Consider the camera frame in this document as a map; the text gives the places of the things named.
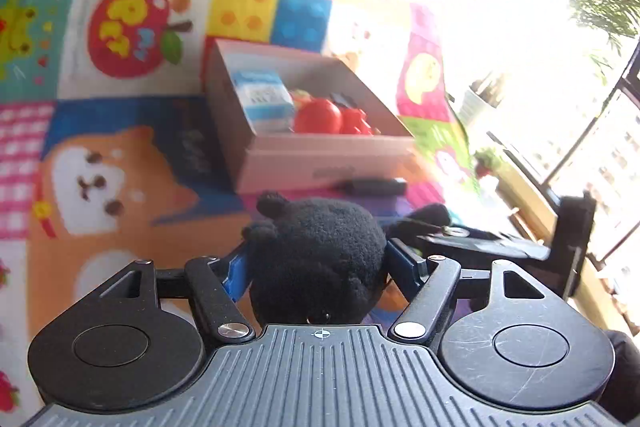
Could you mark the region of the black plush mouse toy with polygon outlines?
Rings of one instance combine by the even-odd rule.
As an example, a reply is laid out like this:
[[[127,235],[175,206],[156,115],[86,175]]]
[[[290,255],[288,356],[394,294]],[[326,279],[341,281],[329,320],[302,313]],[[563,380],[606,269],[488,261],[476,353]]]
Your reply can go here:
[[[430,204],[380,225],[354,202],[259,195],[262,220],[242,231],[257,322],[357,324],[378,302],[389,239],[410,239],[451,225],[445,205]]]

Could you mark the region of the red strawberry toy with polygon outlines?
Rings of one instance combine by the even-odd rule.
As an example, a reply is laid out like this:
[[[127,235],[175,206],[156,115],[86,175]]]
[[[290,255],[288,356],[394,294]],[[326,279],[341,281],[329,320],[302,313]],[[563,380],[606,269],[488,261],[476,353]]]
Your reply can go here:
[[[343,107],[341,109],[342,125],[341,134],[350,135],[379,135],[378,128],[368,123],[367,113],[360,108]]]

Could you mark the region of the small red potted plant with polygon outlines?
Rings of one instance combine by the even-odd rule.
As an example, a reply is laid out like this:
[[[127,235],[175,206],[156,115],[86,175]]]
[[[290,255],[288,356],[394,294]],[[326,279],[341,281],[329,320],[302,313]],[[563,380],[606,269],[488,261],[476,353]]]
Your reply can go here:
[[[493,176],[500,168],[502,158],[495,148],[482,148],[474,153],[475,176],[483,179],[485,176]]]

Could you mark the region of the pink cardboard box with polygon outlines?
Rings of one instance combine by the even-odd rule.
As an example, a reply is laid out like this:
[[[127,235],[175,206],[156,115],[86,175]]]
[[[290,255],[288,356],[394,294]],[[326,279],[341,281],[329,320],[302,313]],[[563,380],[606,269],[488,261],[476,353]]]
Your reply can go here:
[[[340,60],[216,39],[206,94],[236,193],[393,179],[412,134]]]

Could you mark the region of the colourful cartoon play mat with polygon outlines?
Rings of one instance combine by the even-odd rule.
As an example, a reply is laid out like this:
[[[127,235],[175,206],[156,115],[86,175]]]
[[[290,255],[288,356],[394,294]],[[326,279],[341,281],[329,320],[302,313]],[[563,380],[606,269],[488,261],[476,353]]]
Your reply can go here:
[[[418,0],[1,0],[1,421],[39,409],[30,338],[134,259],[232,247],[238,195],[205,100],[220,39],[344,62],[416,137],[395,217],[478,186]]]

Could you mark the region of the blue white tissue pack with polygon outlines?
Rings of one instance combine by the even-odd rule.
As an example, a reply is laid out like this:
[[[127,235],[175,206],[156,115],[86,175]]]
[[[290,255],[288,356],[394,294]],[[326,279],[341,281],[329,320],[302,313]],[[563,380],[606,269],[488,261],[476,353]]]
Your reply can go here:
[[[243,113],[256,134],[290,132],[295,117],[292,95],[269,69],[239,69],[231,74]]]

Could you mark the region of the small dark yellow toy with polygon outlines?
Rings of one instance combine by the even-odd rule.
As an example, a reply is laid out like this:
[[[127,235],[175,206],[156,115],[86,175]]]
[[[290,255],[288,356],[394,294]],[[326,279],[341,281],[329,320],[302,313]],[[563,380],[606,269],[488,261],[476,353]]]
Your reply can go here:
[[[330,94],[330,100],[336,106],[341,107],[341,108],[356,108],[357,107],[357,104],[354,102],[354,100],[352,98],[349,98],[349,96],[344,95],[343,93],[332,92]]]

